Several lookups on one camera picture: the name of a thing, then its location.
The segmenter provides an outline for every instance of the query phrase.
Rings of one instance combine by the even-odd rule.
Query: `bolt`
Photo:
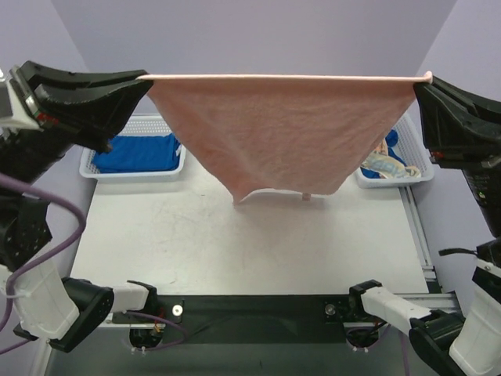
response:
[[[326,315],[327,316],[332,316],[336,314],[336,307],[334,307],[334,304],[328,304],[326,305]]]
[[[176,304],[175,306],[172,307],[172,314],[174,316],[181,316],[182,315],[182,307],[179,304]]]

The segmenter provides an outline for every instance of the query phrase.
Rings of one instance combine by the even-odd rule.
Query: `blue towel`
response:
[[[393,147],[397,145],[398,143],[398,133],[397,131],[395,131],[394,129],[392,129],[390,131],[390,133],[388,133],[388,135],[384,138],[386,140],[386,144],[388,145],[388,155],[394,159],[396,159],[397,161],[399,161],[400,163],[402,163],[404,166],[406,166],[407,164],[404,162],[403,159],[401,159],[394,151],[393,151]],[[379,176],[379,173],[378,172],[374,172],[372,170],[368,170],[366,168],[363,168],[361,167],[360,168],[362,170],[362,174],[368,178],[368,179],[379,179],[380,176]]]
[[[92,163],[101,173],[172,171],[179,166],[181,144],[168,136],[117,136],[113,149],[94,155]]]

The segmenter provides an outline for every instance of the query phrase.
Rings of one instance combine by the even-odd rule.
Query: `pink towel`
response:
[[[238,203],[263,189],[332,194],[414,100],[418,78],[147,75],[179,141]]]

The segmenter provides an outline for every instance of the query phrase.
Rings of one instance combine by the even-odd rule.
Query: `white table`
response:
[[[98,184],[71,276],[163,295],[345,294],[369,279],[427,292],[398,189],[350,177],[311,202],[255,193],[234,207],[191,155],[177,182]]]

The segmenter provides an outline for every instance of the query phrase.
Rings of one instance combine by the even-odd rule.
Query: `white basket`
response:
[[[166,136],[171,133],[167,123],[159,115],[135,115],[125,125],[120,136]],[[155,183],[176,180],[185,163],[186,148],[181,146],[179,166],[172,171],[127,172],[101,174],[92,163],[96,152],[84,149],[80,160],[80,175],[97,179],[99,183]]]
[[[417,133],[416,126],[410,116],[405,113],[393,127],[398,133],[398,143],[393,148],[407,165],[418,167],[421,171],[420,178],[397,178],[397,179],[369,179],[366,178],[360,168],[355,171],[355,177],[361,188],[387,188],[394,186],[411,186],[420,182],[427,182],[434,177],[433,165],[427,150]]]

